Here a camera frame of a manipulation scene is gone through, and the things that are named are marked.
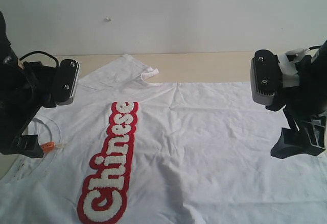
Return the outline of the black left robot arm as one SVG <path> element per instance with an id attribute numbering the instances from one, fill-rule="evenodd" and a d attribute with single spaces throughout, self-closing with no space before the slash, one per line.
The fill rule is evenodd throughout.
<path id="1" fill-rule="evenodd" d="M 1 153 L 42 158 L 44 151 L 37 135 L 24 135 L 42 106 L 54 107 L 51 86 L 57 67 L 41 62 L 23 62 L 6 35 L 1 17 Z"/>

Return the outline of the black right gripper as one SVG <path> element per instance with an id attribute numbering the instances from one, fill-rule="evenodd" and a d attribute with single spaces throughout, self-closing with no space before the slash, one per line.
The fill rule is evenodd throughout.
<path id="1" fill-rule="evenodd" d="M 277 55 L 282 73 L 273 104 L 267 110 L 282 110 L 288 128 L 282 128 L 270 155 L 289 158 L 318 156 L 326 149 L 326 53 Z"/>

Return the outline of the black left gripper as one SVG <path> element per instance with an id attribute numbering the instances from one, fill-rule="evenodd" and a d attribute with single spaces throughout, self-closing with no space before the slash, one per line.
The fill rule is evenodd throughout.
<path id="1" fill-rule="evenodd" d="M 54 107 L 50 89 L 57 66 L 22 62 L 11 47 L 1 48 L 1 153 L 42 158 L 38 135 L 23 132 L 42 106 Z"/>

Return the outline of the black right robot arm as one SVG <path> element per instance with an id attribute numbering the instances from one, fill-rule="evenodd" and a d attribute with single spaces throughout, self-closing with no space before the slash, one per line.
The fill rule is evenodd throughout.
<path id="1" fill-rule="evenodd" d="M 251 92 L 267 110 L 282 110 L 289 125 L 282 128 L 271 156 L 318 156 L 325 151 L 325 43 L 282 55 L 256 51 L 251 60 Z"/>

